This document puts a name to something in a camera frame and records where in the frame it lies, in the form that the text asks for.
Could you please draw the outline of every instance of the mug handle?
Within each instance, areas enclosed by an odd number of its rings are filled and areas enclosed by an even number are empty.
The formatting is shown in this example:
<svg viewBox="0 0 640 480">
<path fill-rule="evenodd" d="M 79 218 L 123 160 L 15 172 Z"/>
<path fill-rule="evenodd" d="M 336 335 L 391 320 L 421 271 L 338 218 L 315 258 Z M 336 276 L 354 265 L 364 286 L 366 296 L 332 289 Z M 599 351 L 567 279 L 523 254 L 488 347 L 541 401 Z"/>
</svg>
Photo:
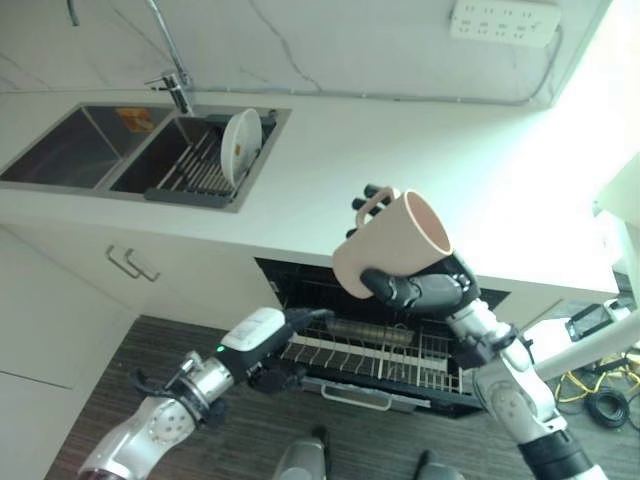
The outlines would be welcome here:
<svg viewBox="0 0 640 480">
<path fill-rule="evenodd" d="M 393 187 L 384 187 L 378 190 L 378 192 L 371 197 L 367 203 L 365 203 L 360 209 L 358 213 L 356 213 L 356 228 L 362 228 L 365 225 L 365 217 L 367 214 L 373 210 L 373 208 L 378 205 L 385 198 L 391 199 L 394 201 L 400 196 L 400 191 Z"/>
</svg>

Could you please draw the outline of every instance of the floor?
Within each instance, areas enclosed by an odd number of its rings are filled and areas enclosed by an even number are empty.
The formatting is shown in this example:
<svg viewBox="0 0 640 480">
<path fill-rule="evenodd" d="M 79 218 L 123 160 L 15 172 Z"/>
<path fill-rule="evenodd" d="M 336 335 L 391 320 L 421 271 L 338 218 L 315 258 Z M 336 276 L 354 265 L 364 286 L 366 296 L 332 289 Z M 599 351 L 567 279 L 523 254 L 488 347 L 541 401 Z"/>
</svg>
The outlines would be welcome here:
<svg viewBox="0 0 640 480">
<path fill-rule="evenodd" d="M 107 431 L 131 415 L 140 397 L 126 374 L 134 366 L 152 380 L 169 377 L 185 352 L 211 351 L 223 332 L 166 320 L 139 319 L 71 430 L 47 479 L 68 480 Z M 486 414 L 452 420 L 429 413 L 376 412 L 290 392 L 263 396 L 247 387 L 228 394 L 226 423 L 202 429 L 174 448 L 150 479 L 271 478 L 287 444 L 316 424 L 332 436 L 335 480 L 409 480 L 418 455 L 432 449 L 467 479 L 531 478 L 517 448 Z M 634 410 L 640 422 L 640 409 Z M 637 480 L 640 434 L 629 425 L 603 430 L 584 413 L 568 416 L 573 432 L 611 480 Z"/>
</svg>

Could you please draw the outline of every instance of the white countertop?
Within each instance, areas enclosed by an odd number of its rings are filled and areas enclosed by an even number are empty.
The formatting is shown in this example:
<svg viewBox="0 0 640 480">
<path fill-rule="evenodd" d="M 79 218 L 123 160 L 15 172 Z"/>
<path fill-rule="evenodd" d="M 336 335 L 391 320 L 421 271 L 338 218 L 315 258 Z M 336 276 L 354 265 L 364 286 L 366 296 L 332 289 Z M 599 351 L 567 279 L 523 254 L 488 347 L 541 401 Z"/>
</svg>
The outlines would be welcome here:
<svg viewBox="0 0 640 480">
<path fill-rule="evenodd" d="M 612 122 L 566 128 L 562 105 L 538 112 L 209 93 L 196 100 L 292 109 L 240 213 L 3 189 L 0 223 L 157 232 L 328 265 L 353 224 L 352 198 L 367 183 L 391 184 L 424 195 L 485 286 L 517 280 L 587 297 L 617 291 L 591 217 L 592 199 L 622 166 L 622 155 L 611 155 Z M 0 168 L 77 103 L 166 101 L 144 91 L 1 95 Z M 596 131 L 607 141 L 595 141 Z"/>
</svg>

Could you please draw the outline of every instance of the double sink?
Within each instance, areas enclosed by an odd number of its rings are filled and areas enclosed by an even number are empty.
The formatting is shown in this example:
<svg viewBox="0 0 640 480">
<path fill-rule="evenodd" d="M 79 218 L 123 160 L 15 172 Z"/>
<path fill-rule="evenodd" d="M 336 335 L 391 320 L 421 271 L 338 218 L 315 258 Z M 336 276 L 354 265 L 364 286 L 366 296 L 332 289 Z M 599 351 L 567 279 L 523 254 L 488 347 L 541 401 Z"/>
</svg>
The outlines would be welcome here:
<svg viewBox="0 0 640 480">
<path fill-rule="evenodd" d="M 0 188 L 159 201 L 237 212 L 290 111 L 257 108 L 263 145 L 241 180 L 222 174 L 224 130 L 242 107 L 82 104 L 0 173 Z"/>
</svg>

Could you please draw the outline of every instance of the faucet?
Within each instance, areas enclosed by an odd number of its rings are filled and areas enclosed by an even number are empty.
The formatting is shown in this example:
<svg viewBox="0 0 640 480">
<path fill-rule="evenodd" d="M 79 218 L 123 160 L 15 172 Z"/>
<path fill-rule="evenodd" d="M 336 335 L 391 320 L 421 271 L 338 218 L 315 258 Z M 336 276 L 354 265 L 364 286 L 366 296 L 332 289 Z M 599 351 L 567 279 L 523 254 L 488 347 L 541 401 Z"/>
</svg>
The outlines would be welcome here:
<svg viewBox="0 0 640 480">
<path fill-rule="evenodd" d="M 191 106 L 191 102 L 189 102 L 186 93 L 187 89 L 189 89 L 193 85 L 193 79 L 185 68 L 184 63 L 182 63 L 182 59 L 178 54 L 176 44 L 173 41 L 171 32 L 169 32 L 169 28 L 164 21 L 164 17 L 162 16 L 162 12 L 160 11 L 158 4 L 156 3 L 156 0 L 147 0 L 147 5 L 149 5 L 156 23 L 158 24 L 158 27 L 162 32 L 164 40 L 167 43 L 169 53 L 171 54 L 171 58 L 174 65 L 176 66 L 176 69 L 162 72 L 160 77 L 145 82 L 145 85 L 151 86 L 153 90 L 168 91 L 178 111 L 183 115 L 189 115 L 193 117 L 193 107 Z M 154 84 L 157 84 L 158 82 L 163 82 L 164 86 L 154 86 Z"/>
<path fill-rule="evenodd" d="M 155 86 L 154 84 L 158 82 L 163 82 L 164 86 Z M 190 117 L 195 115 L 193 113 L 191 102 L 189 102 L 189 99 L 187 98 L 187 92 L 185 91 L 186 86 L 181 81 L 179 72 L 175 70 L 167 70 L 162 72 L 160 77 L 149 80 L 144 84 L 151 86 L 152 90 L 166 90 L 169 92 L 169 95 L 171 95 L 173 103 L 176 104 L 176 108 L 180 113 L 183 115 L 189 115 Z"/>
</svg>

